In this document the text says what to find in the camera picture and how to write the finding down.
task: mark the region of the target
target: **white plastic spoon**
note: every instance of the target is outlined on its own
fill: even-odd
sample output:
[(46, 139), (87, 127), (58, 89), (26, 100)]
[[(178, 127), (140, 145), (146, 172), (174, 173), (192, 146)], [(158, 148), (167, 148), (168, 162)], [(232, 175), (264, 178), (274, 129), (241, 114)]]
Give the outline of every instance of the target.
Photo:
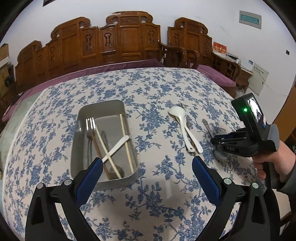
[(191, 140), (193, 141), (194, 145), (196, 146), (198, 153), (199, 154), (203, 153), (203, 148), (200, 145), (200, 143), (198, 142), (198, 140), (196, 140), (195, 136), (189, 130), (189, 128), (187, 127), (187, 125), (185, 125), (184, 127), (185, 127), (185, 130), (187, 131), (188, 135), (190, 136)]
[[(115, 152), (117, 152), (118, 151), (118, 149), (120, 148), (120, 147), (122, 147), (123, 145), (124, 145), (124, 143), (126, 143), (127, 141), (129, 140), (129, 136), (128, 135), (125, 135), (125, 136), (123, 136), (116, 144), (115, 144), (115, 146), (109, 151), (109, 155), (110, 156), (112, 156)], [(103, 157), (103, 159), (102, 159), (102, 161), (103, 161), (103, 163), (105, 162), (105, 161), (107, 161), (108, 160), (108, 157), (107, 156), (104, 156)]]
[(185, 113), (185, 110), (180, 107), (180, 106), (174, 106), (172, 108), (170, 108), (168, 110), (169, 114), (177, 117), (179, 119), (179, 123), (180, 123), (180, 127), (181, 127), (181, 132), (182, 132), (182, 135), (183, 135), (183, 138), (184, 138), (184, 142), (185, 142), (185, 145), (188, 149), (189, 152), (195, 152), (195, 149), (193, 148), (193, 146), (191, 145), (188, 137), (187, 137), (187, 134), (185, 132), (185, 128), (184, 128), (184, 121), (185, 121), (185, 125), (186, 125), (186, 113)]

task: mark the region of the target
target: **tablecloth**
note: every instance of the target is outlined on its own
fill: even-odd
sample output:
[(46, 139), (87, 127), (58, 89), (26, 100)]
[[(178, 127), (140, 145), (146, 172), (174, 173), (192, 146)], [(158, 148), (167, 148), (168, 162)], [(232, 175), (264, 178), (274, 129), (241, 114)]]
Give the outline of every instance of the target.
[[(180, 127), (168, 109), (182, 103), (200, 141), (205, 163), (236, 184), (256, 178), (249, 158), (231, 156), (221, 163), (213, 154), (214, 133), (243, 127), (232, 98), (197, 70), (142, 68), (84, 76), (43, 91), (19, 127), (5, 168), (5, 219), (24, 240), (26, 215), (36, 185), (59, 185), (70, 176), (71, 145), (78, 111), (110, 99), (123, 101), (139, 161), (139, 179), (131, 186), (95, 191), (81, 206), (101, 240), (195, 240), (215, 210), (193, 175), (193, 154), (186, 151)], [(73, 233), (58, 207), (68, 237)], [(224, 230), (237, 214), (236, 204)]]

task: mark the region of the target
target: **carved wooden chair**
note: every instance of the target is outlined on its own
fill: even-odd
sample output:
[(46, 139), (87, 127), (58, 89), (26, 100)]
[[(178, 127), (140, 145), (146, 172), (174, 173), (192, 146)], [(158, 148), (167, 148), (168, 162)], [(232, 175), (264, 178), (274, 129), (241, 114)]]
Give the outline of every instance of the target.
[(221, 78), (222, 74), (232, 80), (228, 81), (230, 86), (235, 86), (235, 80), (241, 71), (240, 65), (213, 53), (212, 38), (207, 34), (208, 29), (204, 24), (188, 18), (178, 18), (174, 27), (168, 27), (168, 42), (170, 46), (187, 50), (192, 68), (198, 68), (200, 72), (206, 72), (211, 77)]
[(51, 41), (42, 47), (33, 41), (18, 55), (17, 91), (30, 89), (52, 78), (111, 63), (155, 58), (166, 67), (188, 67), (187, 52), (160, 41), (160, 25), (147, 12), (112, 13), (104, 27), (91, 27), (79, 17), (54, 28)]

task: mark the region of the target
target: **stainless steel container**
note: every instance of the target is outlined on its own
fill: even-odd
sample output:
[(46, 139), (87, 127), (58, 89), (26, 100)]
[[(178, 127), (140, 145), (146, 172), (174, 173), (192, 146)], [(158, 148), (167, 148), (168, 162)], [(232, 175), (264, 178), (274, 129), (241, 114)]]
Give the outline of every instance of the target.
[[(97, 157), (97, 153), (93, 143), (92, 148), (90, 148), (90, 138), (87, 136), (86, 131), (87, 118), (94, 118), (99, 132), (105, 132), (105, 136), (108, 142), (107, 145), (109, 146), (110, 150), (123, 137), (119, 117), (120, 114), (122, 114), (123, 116), (125, 133), (126, 135), (130, 136), (124, 104), (120, 100), (108, 100), (93, 103), (86, 105), (80, 109), (77, 117), (71, 153), (70, 173), (72, 177), (75, 177), (79, 171), (87, 169), (92, 160)], [(97, 138), (97, 135), (96, 139), (99, 145), (99, 149), (104, 156), (105, 152), (100, 141)], [(123, 145), (116, 153), (114, 153), (112, 159), (116, 166), (119, 166), (123, 169), (124, 177), (115, 180), (108, 180), (105, 172), (103, 172), (94, 188), (95, 191), (122, 188), (136, 182), (139, 177), (138, 161), (134, 152), (131, 136), (127, 143), (135, 172), (131, 173), (126, 154), (126, 148)], [(110, 170), (110, 162), (106, 161), (105, 164), (107, 166), (107, 169)]]

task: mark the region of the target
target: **wooden cabinet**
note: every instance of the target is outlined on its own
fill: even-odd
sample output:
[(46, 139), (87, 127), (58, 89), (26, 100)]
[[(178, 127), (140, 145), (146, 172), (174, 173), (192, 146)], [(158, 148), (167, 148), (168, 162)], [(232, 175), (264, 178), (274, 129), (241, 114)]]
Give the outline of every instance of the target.
[(281, 141), (285, 141), (296, 128), (295, 103), (296, 87), (292, 87), (283, 108), (274, 120), (274, 123), (279, 129), (279, 138)]
[(244, 92), (246, 92), (249, 86), (248, 80), (251, 76), (252, 76), (251, 72), (242, 68), (242, 71), (240, 72), (239, 76), (235, 80), (235, 82), (243, 88)]

